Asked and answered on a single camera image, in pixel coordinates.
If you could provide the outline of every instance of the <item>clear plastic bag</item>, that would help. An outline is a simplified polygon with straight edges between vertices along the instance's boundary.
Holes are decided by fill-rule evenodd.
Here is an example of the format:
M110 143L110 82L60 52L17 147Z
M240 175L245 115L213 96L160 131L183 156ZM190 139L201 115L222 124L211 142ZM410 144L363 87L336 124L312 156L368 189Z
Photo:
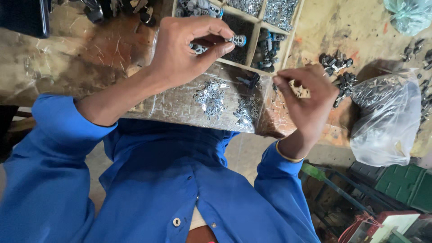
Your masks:
M417 35L432 20L432 0L384 0L384 6L394 14L391 24L406 36Z
M351 96L361 109L349 141L357 161L407 165L420 125L421 92L412 70L366 80Z

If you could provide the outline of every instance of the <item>concrete floor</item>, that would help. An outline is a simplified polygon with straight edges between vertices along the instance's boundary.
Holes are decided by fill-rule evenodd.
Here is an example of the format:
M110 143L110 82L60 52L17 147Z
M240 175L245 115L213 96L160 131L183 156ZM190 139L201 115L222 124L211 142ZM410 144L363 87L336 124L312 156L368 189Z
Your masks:
M272 137L261 137L254 134L242 133L230 142L225 156L228 159L228 168L244 175L253 185L257 176L257 165L261 155L269 144L274 142ZM315 145L306 157L311 163L325 164L339 167L349 167L354 161L351 150L328 145ZM96 210L102 206L105 191L99 183L99 176L112 164L106 157L103 143L99 143L87 156L86 163L90 170L90 194ZM6 175L3 166L0 166L0 198L5 186Z

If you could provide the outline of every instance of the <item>blue shirt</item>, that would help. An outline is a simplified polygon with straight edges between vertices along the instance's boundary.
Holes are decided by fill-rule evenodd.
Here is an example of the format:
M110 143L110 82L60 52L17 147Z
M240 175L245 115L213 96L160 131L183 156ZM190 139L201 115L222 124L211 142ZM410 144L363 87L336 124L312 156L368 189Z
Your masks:
M195 205L220 243L319 242L302 163L275 143L254 188L227 168L236 133L135 119L101 127L66 96L40 95L32 113L37 125L4 163L0 242L184 243ZM114 163L99 178L106 198L95 218L84 160L102 139Z

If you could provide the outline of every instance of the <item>wooden workbench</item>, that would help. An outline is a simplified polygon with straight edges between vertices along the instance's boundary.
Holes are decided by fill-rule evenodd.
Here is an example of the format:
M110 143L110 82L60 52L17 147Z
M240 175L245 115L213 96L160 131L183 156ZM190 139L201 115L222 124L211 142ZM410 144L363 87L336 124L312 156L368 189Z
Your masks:
M134 33L138 16L120 16L103 25L93 25L82 14L83 7L80 2L54 6L49 39L38 40L0 30L0 103L31 106L37 95L44 92L81 98L123 81L150 63L156 28L140 26ZM170 15L171 10L172 1L164 1L155 7L156 19ZM338 48L353 58L354 65L346 71L359 74L360 80L368 76L368 67L377 60L381 60L381 66L400 67L399 54L412 38L396 32L389 18L390 13L382 0L305 0L286 67L316 63L321 53L333 54ZM429 28L418 36L431 35ZM429 48L425 46L419 55L424 55ZM406 66L421 67L421 60L418 58ZM238 98L252 95L236 80L239 75L242 75L239 69L215 63L192 82L146 99L126 117L274 137L293 132L295 126L289 119L283 98L271 89L268 76L261 77L262 90L254 91L262 104L258 121L251 128L235 125L237 118L232 113L237 109ZM224 99L227 111L219 121L215 117L208 121L193 95L204 88L204 81L214 78L225 79L230 85ZM321 143L348 147L349 130L356 120L355 106L350 99L344 100L331 112ZM413 155L426 153L431 133L429 121L426 121L418 134Z

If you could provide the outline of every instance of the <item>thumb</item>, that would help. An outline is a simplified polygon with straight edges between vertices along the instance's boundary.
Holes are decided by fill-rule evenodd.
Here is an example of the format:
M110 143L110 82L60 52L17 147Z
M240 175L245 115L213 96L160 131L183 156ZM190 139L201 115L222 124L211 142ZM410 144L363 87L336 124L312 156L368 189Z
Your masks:
M285 101L288 104L294 104L298 102L296 96L294 95L294 92L291 89L291 86L289 86L287 79L281 76L274 76L273 83L276 84L276 86L279 88L279 90L283 94L283 97L285 98Z
M218 43L210 47L203 54L198 55L199 65L209 67L216 59L234 50L235 45L231 42Z

